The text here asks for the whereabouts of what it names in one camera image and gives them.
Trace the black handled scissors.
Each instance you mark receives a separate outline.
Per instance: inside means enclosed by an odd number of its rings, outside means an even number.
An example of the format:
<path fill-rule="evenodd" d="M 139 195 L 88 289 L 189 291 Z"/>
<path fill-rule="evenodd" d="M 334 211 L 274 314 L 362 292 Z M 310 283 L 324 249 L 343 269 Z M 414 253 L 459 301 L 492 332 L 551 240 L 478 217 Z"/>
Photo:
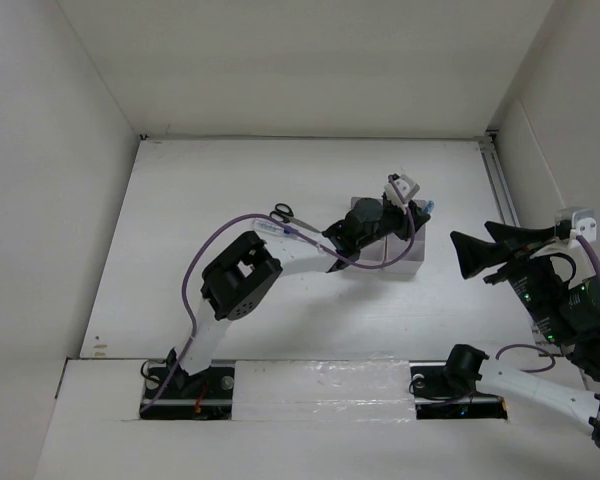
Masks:
<path fill-rule="evenodd" d="M 320 230 L 296 217 L 293 209 L 283 202 L 275 204 L 273 210 L 269 213 L 269 217 L 284 224 L 295 225 L 312 233 L 320 233 Z"/>

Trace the clear glue bottle blue cap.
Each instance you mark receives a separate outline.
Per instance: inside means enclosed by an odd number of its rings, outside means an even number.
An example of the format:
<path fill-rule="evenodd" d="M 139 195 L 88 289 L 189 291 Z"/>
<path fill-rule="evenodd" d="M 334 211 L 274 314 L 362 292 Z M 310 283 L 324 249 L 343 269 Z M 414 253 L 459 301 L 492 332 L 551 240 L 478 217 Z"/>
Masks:
<path fill-rule="evenodd" d="M 283 228 L 272 220 L 265 220 L 264 218 L 254 218 L 251 227 L 265 241 L 295 240 L 297 238 L 288 228 Z"/>

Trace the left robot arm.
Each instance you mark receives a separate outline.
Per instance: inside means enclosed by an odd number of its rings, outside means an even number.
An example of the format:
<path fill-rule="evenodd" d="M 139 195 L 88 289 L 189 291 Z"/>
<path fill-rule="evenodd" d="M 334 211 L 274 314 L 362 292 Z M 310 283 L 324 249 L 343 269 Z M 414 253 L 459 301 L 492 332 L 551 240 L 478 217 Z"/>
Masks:
<path fill-rule="evenodd" d="M 230 220 L 211 237 L 217 239 L 244 221 L 261 220 L 274 229 L 243 232 L 203 269 L 199 308 L 185 309 L 191 334 L 181 350 L 171 351 L 166 384 L 181 397 L 196 394 L 228 327 L 251 314 L 280 278 L 361 268 L 361 251 L 394 235 L 406 242 L 406 249 L 378 265 L 392 266 L 410 253 L 416 234 L 430 218 L 429 208 L 415 201 L 398 207 L 387 198 L 362 198 L 344 218 L 319 232 L 309 232 L 299 222 L 287 223 L 277 212 Z"/>

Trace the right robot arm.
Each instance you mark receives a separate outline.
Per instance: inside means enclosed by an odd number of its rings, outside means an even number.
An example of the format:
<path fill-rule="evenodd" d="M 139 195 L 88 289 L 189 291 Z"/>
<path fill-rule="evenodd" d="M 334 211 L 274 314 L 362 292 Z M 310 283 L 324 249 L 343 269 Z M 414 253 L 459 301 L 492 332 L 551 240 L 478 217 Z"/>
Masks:
<path fill-rule="evenodd" d="M 454 231 L 461 275 L 493 268 L 485 283 L 508 283 L 544 340 L 600 383 L 600 260 L 592 248 L 597 222 L 590 209 L 560 211 L 553 226 L 527 229 L 488 221 L 491 239 Z M 453 393 L 481 392 L 541 406 L 588 435 L 600 450 L 600 393 L 578 391 L 505 364 L 500 354 L 455 345 L 442 369 Z"/>

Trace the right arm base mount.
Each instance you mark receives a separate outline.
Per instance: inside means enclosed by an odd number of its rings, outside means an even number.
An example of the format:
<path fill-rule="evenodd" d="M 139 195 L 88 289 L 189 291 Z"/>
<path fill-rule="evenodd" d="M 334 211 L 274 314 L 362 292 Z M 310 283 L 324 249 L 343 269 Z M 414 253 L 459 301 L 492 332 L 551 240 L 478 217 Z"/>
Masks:
<path fill-rule="evenodd" d="M 442 364 L 416 364 L 410 372 L 408 391 L 414 398 L 417 420 L 508 419 L 501 397 L 451 386 L 443 376 Z"/>

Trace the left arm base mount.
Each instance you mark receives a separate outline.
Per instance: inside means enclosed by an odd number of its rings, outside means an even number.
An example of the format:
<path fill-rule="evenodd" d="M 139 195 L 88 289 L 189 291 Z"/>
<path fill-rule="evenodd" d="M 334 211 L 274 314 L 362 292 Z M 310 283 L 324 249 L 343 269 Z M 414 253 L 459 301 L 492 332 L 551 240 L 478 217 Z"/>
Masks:
<path fill-rule="evenodd" d="M 158 380 L 166 378 L 168 368 L 151 366 L 145 374 L 145 387 L 139 407 L 142 420 L 230 420 L 232 417 L 235 365 L 212 365 L 188 377 L 177 372 L 154 401 L 160 389 Z"/>

